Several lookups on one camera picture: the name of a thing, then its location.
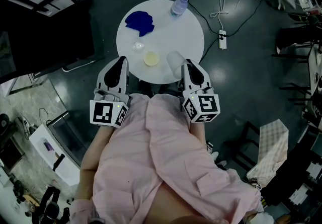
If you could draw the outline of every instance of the person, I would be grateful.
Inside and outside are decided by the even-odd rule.
[[[132,94],[118,129],[100,127],[83,158],[71,224],[222,223],[260,216],[260,192],[216,166],[203,123],[179,98]]]

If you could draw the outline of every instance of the dark green floor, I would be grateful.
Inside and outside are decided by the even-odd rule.
[[[96,56],[105,58],[69,73],[58,70],[49,75],[83,134],[86,146],[98,129],[89,123],[89,101],[93,98],[98,73],[118,56],[116,32],[120,21],[132,7],[143,1],[146,0],[93,0],[91,15]],[[190,1],[207,18],[210,13],[219,10],[219,0]],[[237,0],[227,0],[229,15],[221,16],[227,34],[234,32],[254,12],[259,2],[241,0],[235,11],[236,3]],[[209,31],[200,16],[196,16],[203,28],[206,50],[217,35]],[[217,19],[209,22],[215,31],[220,29]],[[287,14],[276,11],[263,2],[240,31],[227,39],[228,49],[220,50],[218,43],[215,43],[201,62],[220,99],[221,114],[213,122],[206,124],[206,137],[216,150],[224,150],[223,141],[236,139],[245,121],[260,127],[281,119],[289,129],[290,147],[300,137],[305,126],[301,119],[301,109],[287,102],[287,98],[293,96],[292,93],[280,91],[278,87],[291,79],[298,84],[307,82],[307,85],[307,66],[271,57],[275,53],[277,31],[291,25],[292,21]],[[137,78],[131,75],[130,91],[136,87],[137,82]]]

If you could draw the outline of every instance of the shirt pocket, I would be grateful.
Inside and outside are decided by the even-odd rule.
[[[185,159],[191,182],[202,197],[210,196],[230,183],[229,174],[218,168],[208,152],[195,152]]]
[[[106,189],[93,196],[99,216],[112,223],[128,223],[135,214],[132,194]]]

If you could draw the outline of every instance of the person's arm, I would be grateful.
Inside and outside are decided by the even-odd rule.
[[[110,141],[114,128],[100,127],[90,147],[87,149],[79,173],[79,184],[75,194],[76,199],[91,199],[93,195],[94,175],[99,166],[103,149]]]
[[[205,148],[207,148],[204,123],[190,123],[190,133],[197,137]]]

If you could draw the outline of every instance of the blue cloth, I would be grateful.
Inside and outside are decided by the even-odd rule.
[[[154,29],[152,16],[143,11],[133,12],[125,19],[125,22],[127,23],[126,27],[140,32],[139,37],[152,32]]]

